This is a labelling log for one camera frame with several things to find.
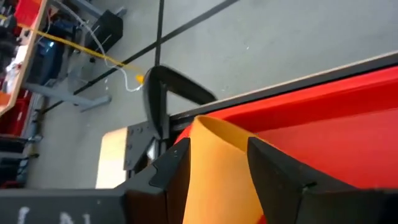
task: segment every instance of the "concrete floor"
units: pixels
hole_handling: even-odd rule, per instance
[[[221,1],[166,0],[164,35]],[[126,6],[124,36],[108,52],[124,60],[153,43],[159,0],[93,0]],[[398,49],[398,1],[240,0],[162,45],[161,63],[205,85],[219,98]],[[131,64],[147,70],[155,51]],[[90,79],[107,71],[98,62]],[[134,72],[127,71],[135,85]],[[63,103],[46,114],[41,156],[29,168],[32,188],[93,188],[102,136],[146,119],[141,92],[129,93],[115,72],[81,95],[110,94],[109,105],[84,113]],[[195,105],[170,97],[170,113]]]

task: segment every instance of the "gray floor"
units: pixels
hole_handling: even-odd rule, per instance
[[[165,0],[164,35],[220,3]],[[159,0],[94,0],[126,6],[123,38],[108,52],[124,60],[153,43]],[[240,0],[162,45],[161,63],[186,73],[220,99],[398,49],[398,1]],[[132,64],[149,69],[154,50]],[[91,78],[108,68],[98,62]],[[134,72],[127,71],[135,85]],[[47,113],[41,153],[29,171],[34,188],[92,188],[103,134],[146,119],[141,92],[115,72],[84,91],[110,94],[109,105],[84,113],[64,103]],[[195,105],[171,97],[170,113]]]

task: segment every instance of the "yellow cable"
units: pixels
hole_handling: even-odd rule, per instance
[[[6,19],[6,18],[7,17],[5,17],[4,15],[0,14],[0,19]],[[51,34],[46,34],[45,32],[41,32],[39,30],[35,30],[35,29],[31,28],[30,26],[27,26],[25,24],[18,23],[18,26],[21,27],[21,28],[24,28],[24,29],[29,29],[33,33],[39,34],[39,35],[44,36],[44,37],[46,37],[48,39],[51,39],[51,40],[54,40],[54,41],[57,41],[57,42],[61,42],[63,44],[66,44],[66,45],[69,45],[71,47],[74,47],[74,48],[76,48],[78,50],[81,50],[83,52],[86,52],[86,53],[88,53],[88,54],[90,54],[92,56],[103,58],[105,60],[109,60],[110,62],[114,63],[115,65],[119,65],[120,67],[125,67],[127,69],[134,70],[135,72],[138,73],[136,75],[137,82],[139,82],[140,84],[142,84],[144,82],[144,76],[143,76],[144,72],[143,72],[143,70],[141,70],[139,67],[137,67],[135,65],[128,65],[128,64],[119,62],[119,61],[117,61],[117,60],[115,60],[115,59],[113,59],[113,58],[111,58],[111,57],[109,57],[107,55],[100,54],[98,52],[95,52],[94,50],[91,50],[91,49],[88,49],[88,48],[83,47],[81,45],[78,45],[76,43],[73,43],[72,41],[65,40],[63,38],[59,38],[59,37],[56,37],[56,36],[51,35]]]

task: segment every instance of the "black floor line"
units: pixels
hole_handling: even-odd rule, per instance
[[[188,30],[189,28],[192,28],[194,26],[196,26],[197,24],[207,20],[208,18],[210,18],[211,16],[214,16],[215,14],[221,12],[223,9],[226,9],[228,6],[238,2],[239,0],[225,0],[222,3],[218,4],[215,7],[212,7],[210,10],[206,11],[205,13],[201,14],[200,16],[190,20],[189,22],[187,22],[186,24],[180,26],[179,28],[173,30],[172,32],[168,33],[167,35],[165,35],[164,37],[162,37],[160,39],[160,41],[157,39],[157,41],[155,41],[154,43],[151,43],[149,46],[147,46],[146,48],[140,50],[138,53],[134,54],[133,56],[125,59],[123,61],[123,64],[128,64],[130,62],[132,62],[133,60],[143,56],[144,54],[148,53],[149,51],[153,50],[154,48],[157,47],[157,45],[161,45],[164,42],[170,40],[171,38],[181,34],[182,32],[185,32],[186,30]],[[158,49],[159,51],[159,63],[160,63],[160,47]],[[101,81],[102,79],[108,77],[110,74],[114,73],[115,71],[117,71],[116,68],[111,68],[108,71],[104,72],[103,74],[101,74],[100,76],[98,76],[97,78],[89,81],[86,85],[82,86],[81,88],[77,89],[76,91],[73,92],[74,95],[79,94],[81,92],[83,92],[84,90],[86,90],[87,88],[93,86],[95,83]],[[54,103],[53,105],[51,105],[50,107],[48,107],[47,109],[43,110],[43,114],[49,112],[50,110],[56,108],[57,106],[59,106],[61,103],[63,103],[62,100]]]
[[[159,1],[159,15],[157,19],[157,37],[155,50],[155,65],[160,65],[160,53],[162,48],[162,29],[163,29],[164,0]]]

